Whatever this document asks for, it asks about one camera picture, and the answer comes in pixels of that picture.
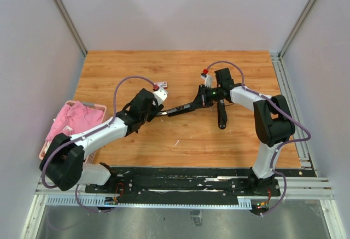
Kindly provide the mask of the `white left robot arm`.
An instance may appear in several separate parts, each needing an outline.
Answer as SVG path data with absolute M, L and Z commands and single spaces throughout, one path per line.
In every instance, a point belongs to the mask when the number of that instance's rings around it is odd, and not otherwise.
M 53 185 L 67 191 L 77 184 L 96 184 L 105 193 L 116 189 L 117 179 L 106 164 L 90 164 L 87 158 L 103 146 L 137 132 L 163 109 L 168 92 L 159 88 L 154 92 L 142 89 L 123 110 L 104 123 L 79 134 L 60 133 L 52 140 L 39 169 L 42 181 L 49 178 Z

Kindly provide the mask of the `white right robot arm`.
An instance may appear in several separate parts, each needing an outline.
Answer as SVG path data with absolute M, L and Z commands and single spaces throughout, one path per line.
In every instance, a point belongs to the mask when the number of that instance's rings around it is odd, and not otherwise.
M 255 132 L 259 139 L 259 151 L 248 181 L 248 190 L 253 195 L 261 195 L 267 189 L 267 183 L 276 175 L 276 160 L 282 147 L 295 133 L 287 101 L 282 95 L 264 95 L 245 86 L 244 82 L 234 83 L 228 68 L 215 71 L 217 86 L 212 87 L 212 76 L 204 69 L 201 78 L 205 81 L 199 86 L 196 98 L 190 104 L 190 110 L 207 108 L 218 104 L 218 125 L 226 126 L 225 108 L 220 101 L 227 100 L 253 112 Z

